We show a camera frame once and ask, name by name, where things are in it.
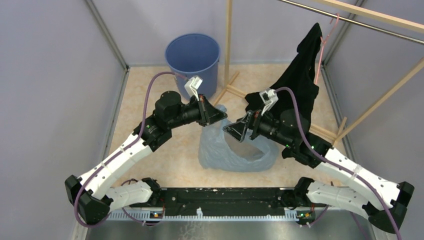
gray wall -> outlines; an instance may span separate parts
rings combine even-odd
[[[367,1],[365,8],[424,23],[424,1]],[[363,17],[363,21],[424,39],[424,34],[399,29]],[[353,26],[329,63],[328,71],[347,124],[424,57],[424,46]],[[415,186],[401,228],[404,239],[422,239],[424,215],[424,70],[404,85],[351,133],[357,161],[394,182]]]
[[[64,181],[102,157],[123,69],[83,0],[0,1],[0,239],[68,239]]]
[[[224,58],[226,0],[94,0],[130,65],[164,64],[172,39],[192,32],[210,35]],[[348,14],[310,0],[299,0],[342,16]],[[343,2],[355,3],[355,0]],[[234,0],[231,61],[290,62],[296,47],[316,22],[330,32],[330,18],[277,0]]]

marble-patterned surface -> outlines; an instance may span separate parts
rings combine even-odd
[[[230,76],[240,71],[233,86],[250,93],[272,85],[287,67],[288,64],[237,64],[230,67]],[[114,130],[111,151],[115,150],[140,123],[147,85],[152,76],[162,71],[169,71],[169,68],[166,66],[131,68]],[[223,72],[223,66],[220,66],[218,90],[210,99],[211,103],[223,89]],[[318,80],[318,85],[320,92],[315,100],[312,122],[337,132],[338,126],[322,78]],[[178,91],[173,76],[159,77],[150,92],[147,116],[152,113],[155,101],[159,99],[161,93],[168,90]],[[245,114],[246,101],[229,92],[225,93],[219,103],[226,106],[231,121]],[[341,184],[325,173],[303,166],[294,159],[282,159],[281,156],[271,169],[262,172],[240,173],[203,169],[198,160],[201,131],[202,127],[196,123],[173,129],[172,138],[168,142],[135,164],[115,183],[115,186],[127,179],[146,177],[157,179],[163,187],[292,187],[300,177],[309,177],[328,184],[333,181],[336,186]],[[341,143],[338,148],[344,152]]]

blue trash bin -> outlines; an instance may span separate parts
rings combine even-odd
[[[171,71],[187,78],[198,75],[203,79],[197,90],[199,94],[210,99],[217,91],[220,46],[212,37],[199,33],[179,36],[166,47],[165,59]],[[190,99],[184,84],[184,79],[176,78],[179,92]]]

